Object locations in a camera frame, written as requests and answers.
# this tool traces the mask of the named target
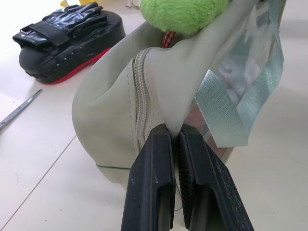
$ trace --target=canvas bag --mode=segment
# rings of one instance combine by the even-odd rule
[[[249,31],[260,4],[269,8],[270,51],[234,104],[215,70]],[[247,145],[252,124],[282,75],[278,25],[284,4],[234,0],[197,35],[170,49],[159,48],[163,34],[147,23],[115,45],[89,71],[72,105],[76,134],[100,171],[125,188],[151,129],[164,123],[176,137],[196,107],[217,147]]]

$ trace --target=bag strap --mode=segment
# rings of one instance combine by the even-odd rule
[[[245,146],[258,113],[280,82],[283,53],[279,37],[280,12],[286,0],[269,0],[269,20],[276,42],[269,60],[234,106],[225,87],[209,70],[195,97],[218,148]]]
[[[45,21],[40,21],[29,26],[33,31],[48,38],[49,41],[56,47],[68,42],[69,36],[59,27],[49,24]]]

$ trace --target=red checkered ribbon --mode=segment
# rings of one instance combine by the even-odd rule
[[[163,48],[169,48],[174,36],[175,36],[175,32],[173,32],[173,31],[167,31],[167,32],[164,33]]]

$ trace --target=yellow object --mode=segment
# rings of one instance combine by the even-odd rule
[[[80,2],[80,5],[85,5],[85,4],[88,4],[88,3],[92,3],[92,2],[95,2],[96,0],[79,0]],[[65,7],[67,6],[67,3],[65,0],[63,0],[61,3],[60,3],[61,6]]]

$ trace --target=bag handle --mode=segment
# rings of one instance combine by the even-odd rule
[[[269,20],[276,42],[269,60],[236,107],[211,70],[202,81],[195,100],[218,148],[248,144],[258,113],[280,82],[284,60],[278,27],[285,2],[268,1]]]

